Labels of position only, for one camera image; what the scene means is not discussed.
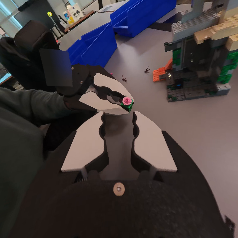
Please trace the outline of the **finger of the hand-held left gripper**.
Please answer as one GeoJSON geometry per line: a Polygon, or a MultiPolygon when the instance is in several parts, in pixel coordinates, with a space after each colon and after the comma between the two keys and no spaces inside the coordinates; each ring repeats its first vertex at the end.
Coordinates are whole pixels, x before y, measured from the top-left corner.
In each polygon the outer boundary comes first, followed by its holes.
{"type": "Polygon", "coordinates": [[[96,73],[94,76],[94,87],[98,92],[98,99],[110,102],[122,102],[124,97],[129,97],[133,100],[129,91],[116,79],[112,79],[103,74],[96,73]]]}
{"type": "Polygon", "coordinates": [[[89,91],[85,94],[83,94],[79,101],[81,103],[84,103],[94,109],[97,110],[97,112],[104,112],[108,115],[127,115],[129,112],[122,108],[118,104],[111,103],[109,100],[103,100],[98,97],[98,95],[93,92],[89,91]]]}

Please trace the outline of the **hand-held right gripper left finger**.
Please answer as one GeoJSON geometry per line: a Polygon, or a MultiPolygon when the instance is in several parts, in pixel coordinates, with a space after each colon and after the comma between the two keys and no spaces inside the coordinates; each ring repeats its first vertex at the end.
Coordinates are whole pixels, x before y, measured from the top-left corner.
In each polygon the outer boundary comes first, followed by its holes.
{"type": "Polygon", "coordinates": [[[92,170],[103,171],[109,164],[104,137],[105,113],[99,112],[77,129],[61,172],[79,172],[87,178],[92,170]]]}

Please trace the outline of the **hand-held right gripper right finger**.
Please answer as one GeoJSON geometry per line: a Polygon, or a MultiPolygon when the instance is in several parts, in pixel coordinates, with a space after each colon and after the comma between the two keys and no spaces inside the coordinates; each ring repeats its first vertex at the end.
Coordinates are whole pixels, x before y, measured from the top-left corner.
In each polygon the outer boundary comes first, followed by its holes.
{"type": "Polygon", "coordinates": [[[133,112],[131,165],[138,171],[148,171],[151,178],[157,172],[177,172],[177,166],[162,130],[138,111],[133,112]]]}

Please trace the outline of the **green brick with pink flower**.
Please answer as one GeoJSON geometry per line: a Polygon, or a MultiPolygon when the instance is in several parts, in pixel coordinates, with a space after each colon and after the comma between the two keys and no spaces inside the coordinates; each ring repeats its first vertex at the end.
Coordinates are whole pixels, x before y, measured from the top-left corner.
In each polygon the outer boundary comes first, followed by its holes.
{"type": "Polygon", "coordinates": [[[124,97],[120,106],[124,108],[126,111],[130,112],[134,104],[134,100],[130,97],[124,97]]]}

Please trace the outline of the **toy brick building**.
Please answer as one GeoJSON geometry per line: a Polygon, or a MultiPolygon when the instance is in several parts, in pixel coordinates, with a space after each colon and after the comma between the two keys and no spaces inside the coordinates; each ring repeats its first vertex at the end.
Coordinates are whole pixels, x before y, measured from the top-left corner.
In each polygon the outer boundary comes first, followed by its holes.
{"type": "Polygon", "coordinates": [[[238,66],[238,1],[192,0],[191,8],[171,24],[168,63],[153,71],[153,82],[166,80],[167,101],[227,95],[238,66]]]}

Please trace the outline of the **person's left forearm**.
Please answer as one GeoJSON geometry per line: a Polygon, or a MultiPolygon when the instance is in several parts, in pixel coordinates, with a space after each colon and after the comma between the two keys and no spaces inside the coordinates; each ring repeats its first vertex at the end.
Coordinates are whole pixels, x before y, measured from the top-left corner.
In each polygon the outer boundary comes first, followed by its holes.
{"type": "Polygon", "coordinates": [[[56,92],[0,88],[0,108],[35,124],[43,125],[75,112],[68,109],[56,92]]]}

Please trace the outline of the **grey desk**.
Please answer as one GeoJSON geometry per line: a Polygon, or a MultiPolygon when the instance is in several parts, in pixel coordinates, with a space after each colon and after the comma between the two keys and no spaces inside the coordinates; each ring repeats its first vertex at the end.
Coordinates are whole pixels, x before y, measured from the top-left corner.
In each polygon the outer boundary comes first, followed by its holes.
{"type": "Polygon", "coordinates": [[[228,95],[168,103],[166,82],[153,82],[152,73],[172,57],[164,52],[171,33],[147,28],[134,38],[115,38],[118,47],[105,69],[132,95],[133,110],[166,131],[193,159],[221,213],[238,223],[238,69],[228,95]],[[147,67],[150,73],[144,73],[147,67]]]}

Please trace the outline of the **blue plastic bin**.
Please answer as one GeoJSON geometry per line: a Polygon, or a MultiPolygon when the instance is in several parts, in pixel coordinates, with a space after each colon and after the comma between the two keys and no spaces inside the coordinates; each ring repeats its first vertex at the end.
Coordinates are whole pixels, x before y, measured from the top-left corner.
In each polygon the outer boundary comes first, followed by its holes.
{"type": "Polygon", "coordinates": [[[110,14],[113,31],[135,37],[176,7],[176,0],[130,0],[110,14]]]}
{"type": "Polygon", "coordinates": [[[117,49],[111,22],[108,22],[76,40],[67,49],[71,65],[92,65],[105,67],[117,49]]]}

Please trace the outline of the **wooden side table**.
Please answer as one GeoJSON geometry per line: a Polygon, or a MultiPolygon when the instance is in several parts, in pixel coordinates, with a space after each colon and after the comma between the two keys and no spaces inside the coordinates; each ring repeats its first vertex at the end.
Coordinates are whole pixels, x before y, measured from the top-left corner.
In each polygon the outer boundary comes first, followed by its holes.
{"type": "Polygon", "coordinates": [[[74,22],[73,24],[67,26],[64,30],[64,32],[69,32],[70,30],[74,29],[76,26],[78,26],[79,24],[81,24],[82,22],[84,22],[86,19],[88,19],[89,17],[91,17],[93,14],[95,14],[97,11],[88,11],[86,12],[87,14],[84,15],[82,18],[80,18],[79,20],[77,20],[76,22],[74,22]]]}

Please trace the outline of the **black office chair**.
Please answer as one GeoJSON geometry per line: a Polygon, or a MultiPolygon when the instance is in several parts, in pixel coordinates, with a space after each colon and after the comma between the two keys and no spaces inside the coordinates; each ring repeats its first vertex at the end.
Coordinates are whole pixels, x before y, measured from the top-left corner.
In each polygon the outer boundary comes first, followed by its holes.
{"type": "Polygon", "coordinates": [[[59,50],[53,33],[41,22],[30,20],[14,38],[0,40],[0,62],[24,89],[55,92],[46,84],[39,50],[59,50]]]}

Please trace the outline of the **white printed box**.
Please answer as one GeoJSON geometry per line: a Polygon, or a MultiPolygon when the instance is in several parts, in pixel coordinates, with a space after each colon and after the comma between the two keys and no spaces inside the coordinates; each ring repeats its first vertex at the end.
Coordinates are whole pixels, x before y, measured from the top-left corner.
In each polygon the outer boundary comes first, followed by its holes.
{"type": "Polygon", "coordinates": [[[84,17],[84,14],[83,14],[82,10],[80,9],[78,3],[74,4],[72,6],[72,9],[73,9],[72,12],[73,12],[74,19],[78,20],[78,19],[84,17]]]}

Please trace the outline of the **person's torso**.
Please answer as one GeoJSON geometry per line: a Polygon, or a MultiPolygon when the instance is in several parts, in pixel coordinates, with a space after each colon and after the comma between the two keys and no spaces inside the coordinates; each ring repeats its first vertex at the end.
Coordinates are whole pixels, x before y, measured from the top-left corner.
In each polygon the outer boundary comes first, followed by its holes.
{"type": "Polygon", "coordinates": [[[12,111],[0,109],[0,237],[6,238],[37,171],[43,165],[42,131],[12,111]]]}

